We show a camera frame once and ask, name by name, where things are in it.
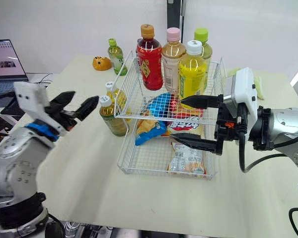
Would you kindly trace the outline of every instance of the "table surface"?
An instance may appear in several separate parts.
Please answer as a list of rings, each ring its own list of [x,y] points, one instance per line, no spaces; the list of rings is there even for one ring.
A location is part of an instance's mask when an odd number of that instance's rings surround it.
[[[49,99],[74,90],[68,109],[87,97],[104,95],[115,74],[95,71],[93,56],[78,56],[47,88]],[[298,107],[286,76],[258,73],[270,108]],[[25,115],[18,123],[30,122]],[[61,220],[139,230],[226,238],[296,237],[288,211],[298,207],[298,169],[286,157],[274,158],[243,174],[238,147],[225,142],[219,172],[211,180],[125,175],[118,167],[122,137],[109,131],[98,109],[78,124],[41,165],[39,191],[44,205]],[[246,144],[246,164],[273,152]]]

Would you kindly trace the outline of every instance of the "white bottle cap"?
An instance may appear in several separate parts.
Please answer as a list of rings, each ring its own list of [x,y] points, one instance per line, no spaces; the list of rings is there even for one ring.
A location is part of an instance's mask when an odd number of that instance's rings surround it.
[[[189,41],[187,43],[187,54],[192,56],[202,54],[202,43],[200,41]]]
[[[112,104],[110,97],[108,96],[101,96],[100,97],[100,105],[102,107],[109,107]]]
[[[110,92],[112,87],[114,87],[113,91],[115,91],[117,89],[117,87],[116,87],[116,85],[114,85],[113,81],[109,81],[109,82],[105,83],[105,87],[107,89],[107,92]]]

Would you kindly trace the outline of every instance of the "green tea bottle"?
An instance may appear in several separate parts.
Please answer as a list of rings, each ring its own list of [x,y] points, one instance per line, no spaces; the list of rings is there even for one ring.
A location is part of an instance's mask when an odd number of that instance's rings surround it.
[[[210,67],[210,62],[212,58],[212,47],[207,43],[209,36],[209,31],[207,28],[198,28],[194,32],[194,40],[200,41],[202,43],[202,58],[205,59],[207,63],[207,71],[205,74],[205,81],[201,87],[201,92],[204,92],[208,85],[208,72]]]
[[[124,54],[121,48],[117,46],[115,39],[111,38],[108,40],[108,42],[109,42],[108,54],[109,54],[110,60],[113,62],[113,68],[114,68],[115,74],[118,75],[121,69],[121,66],[123,66],[123,63],[124,63]],[[126,75],[126,73],[127,73],[127,68],[124,67],[120,75],[123,76],[123,75]]]
[[[115,104],[111,101],[110,97],[102,96],[99,98],[101,108],[99,114],[104,119],[105,123],[116,136],[123,136],[126,134],[127,128],[121,118],[114,117]]]

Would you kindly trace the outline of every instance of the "bottle cap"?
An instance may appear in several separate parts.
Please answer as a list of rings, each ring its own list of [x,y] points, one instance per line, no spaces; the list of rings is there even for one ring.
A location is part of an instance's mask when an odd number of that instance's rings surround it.
[[[194,40],[206,42],[208,40],[209,31],[207,28],[198,28],[194,32]]]
[[[117,89],[117,87],[116,87],[116,85],[114,85],[113,81],[109,81],[109,82],[105,83],[105,87],[107,89],[107,92],[110,92],[112,87],[114,87],[113,91],[115,91]]]
[[[167,41],[175,42],[180,40],[180,29],[170,27],[167,29]]]
[[[141,25],[140,27],[141,36],[143,38],[152,39],[154,37],[153,26],[149,24]]]
[[[108,43],[109,43],[110,46],[116,46],[117,45],[116,40],[114,38],[110,38],[108,40]]]
[[[108,96],[101,96],[99,100],[100,100],[100,105],[105,108],[109,107],[112,104],[112,101]]]
[[[202,43],[200,41],[189,41],[187,43],[187,54],[193,56],[202,54]]]

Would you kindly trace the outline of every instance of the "white wire basket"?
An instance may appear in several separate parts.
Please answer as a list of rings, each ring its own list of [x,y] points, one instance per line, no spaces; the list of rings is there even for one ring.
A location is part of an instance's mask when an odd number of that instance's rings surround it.
[[[195,122],[200,124],[210,124],[214,125],[217,120],[217,109],[208,108],[206,110],[201,110],[202,113],[194,115],[194,117],[185,117],[185,118],[176,118],[174,116],[174,108],[171,107],[171,104],[165,105],[162,104],[161,107],[164,108],[164,112],[158,113],[158,115],[152,115],[146,113],[148,106],[152,101],[157,98],[159,95],[166,93],[167,90],[163,85],[161,89],[157,91],[148,90],[143,84],[143,77],[139,67],[138,58],[133,57],[133,53],[130,52],[125,60],[130,62],[128,72],[123,79],[117,98],[115,100],[115,117],[125,118],[125,119],[157,119],[164,121],[180,121],[180,122]],[[203,93],[203,95],[212,95],[217,96],[223,93],[223,84],[226,77],[223,60],[221,59],[220,63],[211,62],[209,73],[208,73],[208,84]],[[114,85],[117,85],[117,82],[121,79],[121,76],[117,76]],[[178,96],[172,95],[173,102],[179,104]],[[191,115],[192,110],[185,109],[183,107],[177,108],[178,115]]]
[[[136,133],[139,120],[135,120],[130,135],[126,135],[118,160],[118,167],[126,174],[152,175],[152,176],[177,176],[194,177],[210,180],[218,171],[217,156],[203,151],[202,161],[205,169],[204,174],[192,172],[170,171],[168,166],[175,152],[171,146],[171,137],[155,137],[144,144],[136,146]],[[214,134],[214,126],[204,127],[206,138]]]

